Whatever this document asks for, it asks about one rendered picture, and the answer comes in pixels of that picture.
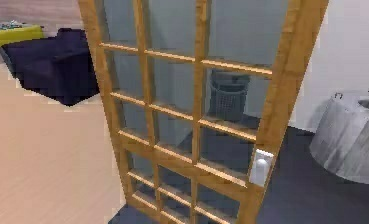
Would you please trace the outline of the dark grey laundry basket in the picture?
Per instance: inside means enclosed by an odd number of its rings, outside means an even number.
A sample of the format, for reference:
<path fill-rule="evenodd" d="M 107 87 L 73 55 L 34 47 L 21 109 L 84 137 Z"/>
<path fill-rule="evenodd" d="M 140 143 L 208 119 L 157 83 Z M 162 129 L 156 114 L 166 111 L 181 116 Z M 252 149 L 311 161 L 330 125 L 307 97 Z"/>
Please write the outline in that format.
<path fill-rule="evenodd" d="M 238 122 L 242 119 L 250 77 L 213 70 L 210 75 L 209 113 L 219 119 Z"/>

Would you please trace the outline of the wooden glass-paned door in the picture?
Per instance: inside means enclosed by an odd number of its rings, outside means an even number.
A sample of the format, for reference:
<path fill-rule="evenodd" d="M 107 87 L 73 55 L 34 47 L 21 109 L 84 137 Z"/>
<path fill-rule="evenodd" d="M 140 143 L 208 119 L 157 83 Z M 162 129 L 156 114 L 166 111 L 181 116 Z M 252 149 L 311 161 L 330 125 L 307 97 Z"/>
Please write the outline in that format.
<path fill-rule="evenodd" d="M 157 224 L 256 224 L 328 0 L 78 0 L 126 203 Z M 210 75 L 250 77 L 242 119 Z M 265 186 L 254 153 L 274 155 Z"/>

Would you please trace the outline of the yellow table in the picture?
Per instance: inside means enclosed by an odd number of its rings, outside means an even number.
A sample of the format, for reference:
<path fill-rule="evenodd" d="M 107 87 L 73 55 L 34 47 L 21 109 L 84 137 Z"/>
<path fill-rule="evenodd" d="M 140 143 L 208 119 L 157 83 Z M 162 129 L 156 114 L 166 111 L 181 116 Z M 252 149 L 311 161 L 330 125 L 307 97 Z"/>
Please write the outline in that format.
<path fill-rule="evenodd" d="M 23 24 L 16 21 L 0 22 L 0 47 L 4 44 L 43 38 L 40 25 Z"/>

